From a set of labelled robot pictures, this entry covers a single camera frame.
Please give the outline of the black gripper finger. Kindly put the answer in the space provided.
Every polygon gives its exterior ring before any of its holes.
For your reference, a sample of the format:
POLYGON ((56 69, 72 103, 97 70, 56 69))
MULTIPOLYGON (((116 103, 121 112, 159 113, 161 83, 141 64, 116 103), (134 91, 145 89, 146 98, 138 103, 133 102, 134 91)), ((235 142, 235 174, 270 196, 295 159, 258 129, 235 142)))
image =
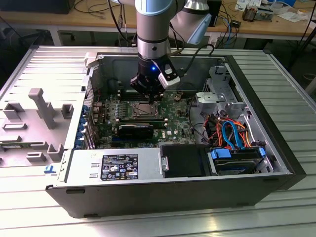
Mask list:
POLYGON ((163 96, 165 89, 162 85, 152 85, 151 86, 151 103, 156 100, 160 100, 163 96))
POLYGON ((130 80, 130 86, 151 103, 151 87, 143 75, 136 75, 130 80))

